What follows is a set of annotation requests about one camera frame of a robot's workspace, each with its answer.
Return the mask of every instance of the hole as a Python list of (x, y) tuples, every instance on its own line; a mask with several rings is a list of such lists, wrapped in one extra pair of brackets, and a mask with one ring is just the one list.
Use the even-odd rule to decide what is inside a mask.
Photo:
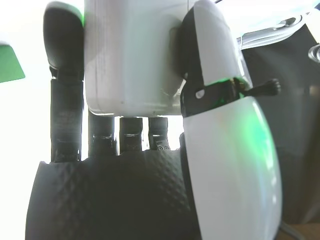
[(199, 90), (199, 91), (197, 91), (195, 93), (195, 97), (197, 99), (202, 99), (204, 97), (204, 95), (205, 95), (205, 90), (204, 89), (201, 89), (201, 90)]

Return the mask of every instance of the black knob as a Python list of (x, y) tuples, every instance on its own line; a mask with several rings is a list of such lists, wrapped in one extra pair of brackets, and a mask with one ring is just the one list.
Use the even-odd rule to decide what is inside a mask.
[(271, 79), (265, 84), (253, 87), (247, 91), (244, 91), (245, 96), (276, 96), (281, 92), (281, 86), (278, 79)]

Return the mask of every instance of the black cable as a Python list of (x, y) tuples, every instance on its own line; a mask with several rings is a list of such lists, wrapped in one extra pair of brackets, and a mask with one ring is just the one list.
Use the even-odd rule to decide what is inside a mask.
[(295, 240), (306, 240), (306, 238), (293, 227), (286, 224), (284, 221), (281, 221), (280, 230), (289, 236), (291, 236)]

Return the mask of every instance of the green object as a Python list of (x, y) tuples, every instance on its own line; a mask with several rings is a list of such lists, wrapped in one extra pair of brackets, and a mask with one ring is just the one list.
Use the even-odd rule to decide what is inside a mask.
[(24, 79), (25, 73), (10, 45), (0, 45), (0, 83)]

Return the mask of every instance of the wooden floor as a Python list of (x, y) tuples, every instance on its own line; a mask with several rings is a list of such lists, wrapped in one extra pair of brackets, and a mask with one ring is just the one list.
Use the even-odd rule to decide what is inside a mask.
[[(320, 224), (292, 225), (306, 240), (320, 240)], [(276, 240), (293, 240), (292, 237), (279, 232)]]

